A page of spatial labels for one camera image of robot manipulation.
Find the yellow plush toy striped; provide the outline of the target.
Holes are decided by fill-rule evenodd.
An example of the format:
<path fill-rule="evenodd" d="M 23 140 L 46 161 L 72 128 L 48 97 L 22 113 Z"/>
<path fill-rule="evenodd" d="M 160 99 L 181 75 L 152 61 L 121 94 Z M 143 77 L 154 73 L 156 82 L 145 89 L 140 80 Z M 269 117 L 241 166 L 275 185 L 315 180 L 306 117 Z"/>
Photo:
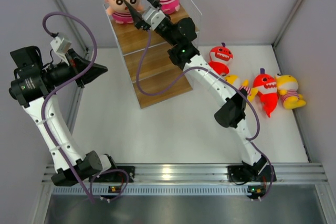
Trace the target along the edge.
<path fill-rule="evenodd" d="M 247 92 L 247 99 L 249 102 L 253 102 L 255 96 L 258 94 L 259 91 L 258 88 L 250 87 L 248 80 L 241 81 L 239 76 L 237 75 L 234 74 L 226 75 L 224 77 L 224 80 L 239 90 L 244 89 Z"/>

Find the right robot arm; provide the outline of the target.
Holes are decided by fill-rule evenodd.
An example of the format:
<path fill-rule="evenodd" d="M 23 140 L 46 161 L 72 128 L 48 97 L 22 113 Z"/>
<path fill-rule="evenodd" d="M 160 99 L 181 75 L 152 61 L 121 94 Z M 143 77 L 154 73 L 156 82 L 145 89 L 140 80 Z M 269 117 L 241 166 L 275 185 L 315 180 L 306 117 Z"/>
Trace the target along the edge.
<path fill-rule="evenodd" d="M 151 33 L 156 32 L 172 47 L 168 50 L 171 62 L 178 66 L 182 74 L 191 75 L 199 84 L 212 94 L 219 105 L 214 114 L 216 122 L 224 128 L 232 129 L 239 136 L 238 148 L 241 165 L 229 166 L 229 179 L 232 182 L 275 181 L 275 171 L 269 158 L 254 144 L 260 132 L 260 120 L 255 116 L 257 130 L 251 135 L 248 129 L 245 108 L 252 106 L 247 99 L 247 91 L 225 81 L 205 61 L 193 45 L 196 39 L 196 26 L 190 17 L 173 23 L 169 15 L 161 10 L 159 0 L 147 0 L 150 6 L 139 13 L 129 1 L 128 7 L 134 25 Z"/>

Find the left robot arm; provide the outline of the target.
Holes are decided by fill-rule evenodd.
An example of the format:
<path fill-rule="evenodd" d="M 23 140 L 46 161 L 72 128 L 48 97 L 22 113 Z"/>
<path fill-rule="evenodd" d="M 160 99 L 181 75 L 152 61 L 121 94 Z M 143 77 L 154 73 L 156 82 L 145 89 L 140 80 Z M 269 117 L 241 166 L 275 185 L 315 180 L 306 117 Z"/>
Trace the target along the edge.
<path fill-rule="evenodd" d="M 56 88 L 81 73 L 89 61 L 70 48 L 66 62 L 43 65 L 38 47 L 10 52 L 17 68 L 9 93 L 35 122 L 54 161 L 51 180 L 56 186 L 72 186 L 96 174 L 108 182 L 117 179 L 119 170 L 108 154 L 84 153 L 74 141 L 60 112 Z"/>

